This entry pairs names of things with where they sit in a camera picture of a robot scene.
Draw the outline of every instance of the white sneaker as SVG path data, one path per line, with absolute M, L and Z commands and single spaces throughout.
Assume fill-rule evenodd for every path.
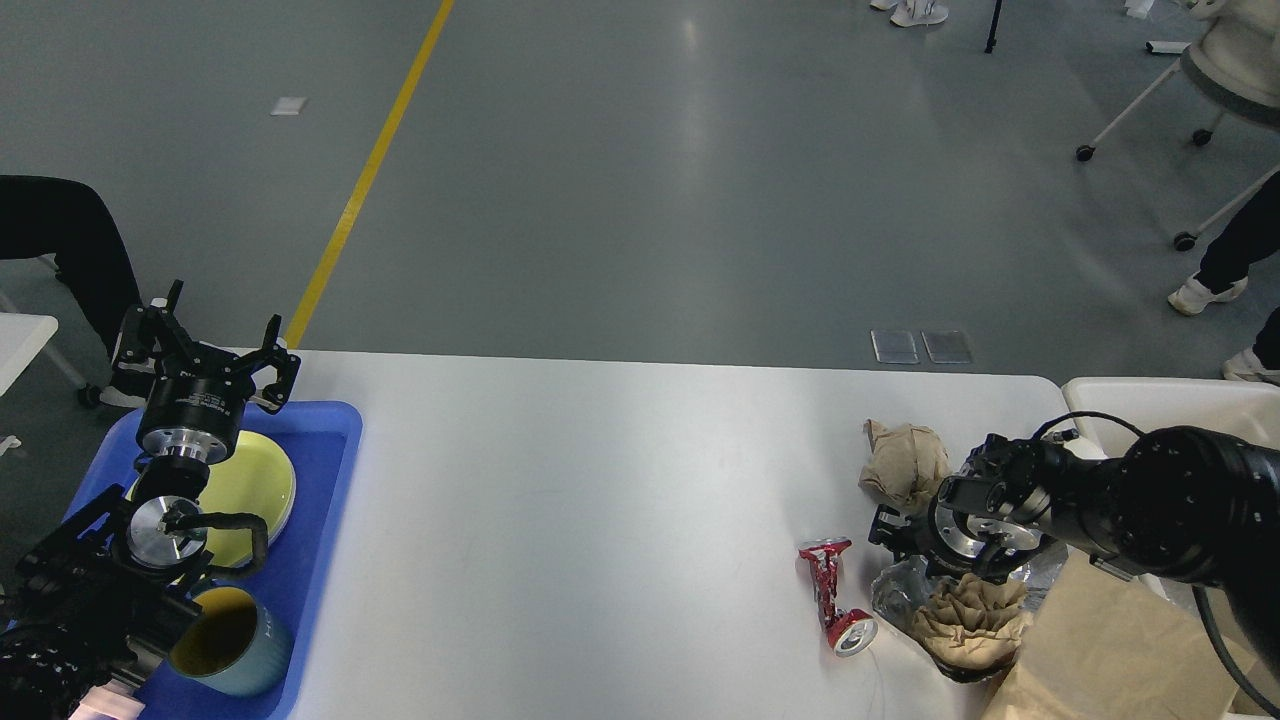
M 1242 278 L 1231 283 L 1230 288 L 1215 295 L 1204 287 L 1203 283 L 1196 279 L 1196 275 L 1192 275 L 1187 278 L 1183 287 L 1178 288 L 1169 296 L 1169 304 L 1174 306 L 1174 310 L 1178 310 L 1189 318 L 1203 313 L 1204 307 L 1207 307 L 1210 302 L 1230 302 L 1235 300 L 1242 292 L 1244 292 L 1244 288 L 1248 284 L 1249 278 Z
M 102 393 L 97 396 L 97 400 L 102 405 L 110 405 L 113 407 L 143 407 L 147 404 L 146 397 L 128 395 L 114 386 L 104 387 Z
M 1252 347 L 1245 347 L 1222 363 L 1222 377 L 1229 380 L 1280 384 L 1280 370 L 1265 368 Z
M 948 14 L 947 6 L 936 0 L 902 0 L 888 20 L 897 27 L 936 26 Z

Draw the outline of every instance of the black cable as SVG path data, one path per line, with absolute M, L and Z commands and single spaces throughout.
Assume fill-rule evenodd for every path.
M 1121 420 L 1120 418 L 1116 418 L 1115 415 L 1107 415 L 1106 413 L 1098 413 L 1098 411 L 1094 411 L 1094 410 L 1073 410 L 1071 413 L 1068 413 L 1066 415 L 1062 415 L 1061 418 L 1053 418 L 1048 423 L 1044 423 L 1043 425 L 1041 425 L 1039 429 L 1036 430 L 1032 434 L 1032 439 L 1039 439 L 1041 436 L 1043 436 L 1044 433 L 1047 433 L 1050 428 L 1052 428 L 1053 425 L 1061 423 L 1062 420 L 1070 420 L 1071 418 L 1102 418 L 1103 420 L 1111 420 L 1112 423 L 1120 425 L 1121 428 L 1129 430 L 1130 433 L 1133 433 L 1133 434 L 1135 434 L 1138 437 L 1142 437 L 1142 436 L 1147 434 L 1147 433 L 1139 430 L 1137 428 L 1137 425 L 1134 425 L 1133 423 L 1130 423 L 1128 420 Z
M 257 573 L 266 565 L 266 546 L 270 543 L 266 520 L 252 512 L 201 512 L 183 515 L 168 523 L 168 532 L 191 530 L 195 528 L 215 528 L 219 530 L 250 530 L 252 534 L 253 556 L 242 568 L 223 568 L 210 565 L 205 571 L 210 578 L 239 579 Z
M 1235 664 L 1231 659 L 1231 653 L 1228 652 L 1226 644 L 1222 642 L 1222 632 L 1217 628 L 1217 620 L 1213 619 L 1213 610 L 1208 605 L 1208 593 L 1204 588 L 1196 585 L 1192 588 L 1192 594 L 1196 596 L 1196 610 L 1199 611 L 1201 623 L 1204 625 L 1204 633 L 1208 635 L 1208 642 L 1213 646 L 1213 652 L 1217 653 L 1217 659 L 1222 661 L 1222 666 L 1226 667 L 1228 674 L 1235 680 L 1236 685 L 1244 691 L 1244 694 L 1249 696 L 1249 700 L 1258 703 L 1258 707 L 1263 710 L 1267 715 L 1272 717 L 1280 717 L 1280 707 L 1271 705 L 1271 702 L 1262 697 L 1258 688 L 1253 687 L 1253 683 L 1240 673 L 1240 666 Z

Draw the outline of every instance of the crushed soda can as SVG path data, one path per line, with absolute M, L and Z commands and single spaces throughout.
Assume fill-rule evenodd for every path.
M 827 644 L 838 657 L 856 655 L 876 639 L 876 620 L 864 610 L 836 607 L 840 553 L 854 544 L 849 538 L 827 538 L 800 544 L 800 557 L 809 561 L 813 598 Z

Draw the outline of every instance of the white bin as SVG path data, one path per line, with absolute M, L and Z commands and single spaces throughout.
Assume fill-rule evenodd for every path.
M 1076 378 L 1062 386 L 1071 410 L 1108 413 L 1142 430 L 1196 425 L 1280 450 L 1280 387 L 1185 378 Z M 1124 455 L 1133 433 L 1096 418 L 1075 420 L 1108 457 Z

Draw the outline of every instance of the person's leg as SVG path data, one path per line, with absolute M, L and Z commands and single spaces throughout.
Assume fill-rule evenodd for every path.
M 1271 311 L 1267 323 L 1253 338 L 1253 354 L 1263 368 L 1280 369 L 1280 307 Z
M 1280 173 L 1231 218 L 1226 229 L 1204 250 L 1196 279 L 1220 293 L 1249 274 L 1249 265 L 1280 250 Z
M 78 182 L 0 176 L 0 218 L 9 228 L 0 258 L 56 254 L 67 287 L 110 355 L 125 310 L 142 300 L 102 199 Z
M 1251 347 L 1222 363 L 1222 377 L 1280 384 L 1280 307 L 1271 311 Z

